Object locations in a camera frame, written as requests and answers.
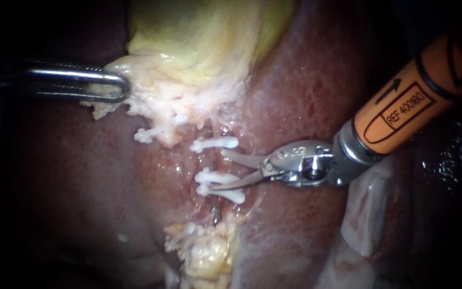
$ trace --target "arrow symbol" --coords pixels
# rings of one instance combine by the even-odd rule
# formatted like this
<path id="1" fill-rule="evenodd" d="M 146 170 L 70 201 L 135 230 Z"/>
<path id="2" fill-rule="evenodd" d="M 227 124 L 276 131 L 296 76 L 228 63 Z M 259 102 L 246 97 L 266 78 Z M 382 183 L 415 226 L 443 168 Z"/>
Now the arrow symbol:
<path id="1" fill-rule="evenodd" d="M 398 86 L 401 84 L 400 78 L 396 78 L 393 80 L 393 83 L 391 84 L 390 87 L 381 95 L 379 98 L 375 101 L 375 105 L 377 105 L 383 98 L 385 98 L 392 90 L 397 92 Z"/>

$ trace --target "metal jaw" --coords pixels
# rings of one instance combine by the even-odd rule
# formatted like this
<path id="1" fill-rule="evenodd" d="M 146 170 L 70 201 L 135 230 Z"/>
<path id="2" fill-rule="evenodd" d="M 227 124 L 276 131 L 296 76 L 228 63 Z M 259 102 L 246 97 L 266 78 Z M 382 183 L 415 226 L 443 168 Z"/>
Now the metal jaw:
<path id="1" fill-rule="evenodd" d="M 326 182 L 332 161 L 330 144 L 317 140 L 296 141 L 271 153 L 263 162 L 261 172 L 288 186 L 318 187 Z"/>
<path id="2" fill-rule="evenodd" d="M 326 181 L 332 163 L 331 145 L 316 140 L 289 143 L 267 156 L 244 155 L 231 150 L 221 154 L 230 161 L 257 171 L 237 181 L 212 185 L 211 190 L 225 191 L 255 185 L 261 181 L 279 181 L 288 186 L 317 187 Z"/>

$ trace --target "black label outline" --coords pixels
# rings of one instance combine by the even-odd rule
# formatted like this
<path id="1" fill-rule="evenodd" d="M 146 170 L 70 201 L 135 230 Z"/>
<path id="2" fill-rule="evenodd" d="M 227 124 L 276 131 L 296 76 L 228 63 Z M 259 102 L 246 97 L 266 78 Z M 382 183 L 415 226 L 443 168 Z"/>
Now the black label outline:
<path id="1" fill-rule="evenodd" d="M 404 96 L 411 88 L 413 88 L 413 86 L 417 86 L 420 91 L 425 95 L 427 96 L 429 99 L 430 99 L 430 103 L 428 103 L 427 105 L 425 105 L 422 109 L 420 109 L 419 112 L 415 113 L 413 116 L 411 116 L 410 118 L 408 118 L 405 123 L 403 125 L 401 125 L 400 127 L 398 127 L 397 129 L 395 129 L 393 126 L 391 126 L 390 124 L 388 124 L 388 121 L 386 121 L 386 119 L 384 118 L 384 116 L 382 116 L 382 114 L 387 111 L 395 102 L 397 102 L 402 96 Z M 417 81 L 413 82 L 411 85 L 409 85 L 403 92 L 401 92 L 397 97 L 395 97 L 383 110 L 381 110 L 374 118 L 372 118 L 372 120 L 370 121 L 370 123 L 366 126 L 365 130 L 363 131 L 363 138 L 371 145 L 375 145 L 376 143 L 380 143 L 388 138 L 390 138 L 392 135 L 394 135 L 396 132 L 400 131 L 404 126 L 406 126 L 410 121 L 412 121 L 415 117 L 417 117 L 419 114 L 421 114 L 422 112 L 424 112 L 426 109 L 429 108 L 429 106 L 433 105 L 434 103 L 436 103 L 436 100 L 432 97 L 430 97 L 421 87 L 420 85 L 418 84 Z M 368 128 L 370 128 L 370 126 L 372 125 L 372 123 L 374 123 L 374 121 L 378 118 L 378 117 L 381 117 L 384 122 L 386 122 L 386 124 L 391 127 L 393 129 L 393 131 L 388 134 L 387 136 L 385 136 L 384 138 L 380 139 L 380 140 L 377 140 L 377 141 L 374 141 L 374 142 L 370 142 L 367 138 L 366 138 L 366 132 L 368 131 Z"/>

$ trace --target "wet tissue surface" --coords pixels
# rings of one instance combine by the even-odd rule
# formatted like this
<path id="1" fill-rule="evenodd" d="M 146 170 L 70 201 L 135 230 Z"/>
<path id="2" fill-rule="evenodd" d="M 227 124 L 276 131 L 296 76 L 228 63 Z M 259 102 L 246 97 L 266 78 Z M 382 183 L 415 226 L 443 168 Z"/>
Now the wet tissue surface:
<path id="1" fill-rule="evenodd" d="M 49 5 L 57 11 L 23 17 Z M 194 140 L 233 137 L 232 149 L 248 154 L 329 141 L 406 60 L 389 9 L 297 3 L 251 64 L 240 104 L 192 113 L 197 121 L 179 124 L 172 138 L 136 141 L 162 118 L 130 116 L 127 105 L 97 121 L 77 103 L 0 105 L 0 285 L 462 286 L 462 107 L 348 189 L 268 183 L 232 202 L 201 196 L 194 180 L 204 168 L 249 173 L 219 148 L 194 149 Z M 127 54 L 128 15 L 120 1 L 9 6 L 0 51 L 107 65 Z"/>

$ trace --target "orange instrument shaft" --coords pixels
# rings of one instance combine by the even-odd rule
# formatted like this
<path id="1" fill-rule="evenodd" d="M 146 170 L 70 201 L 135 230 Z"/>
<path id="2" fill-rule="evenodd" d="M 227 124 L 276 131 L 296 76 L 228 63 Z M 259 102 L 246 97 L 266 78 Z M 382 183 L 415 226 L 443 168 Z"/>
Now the orange instrument shaft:
<path id="1" fill-rule="evenodd" d="M 331 184 L 345 185 L 462 100 L 462 36 L 442 35 L 411 60 L 333 139 Z"/>

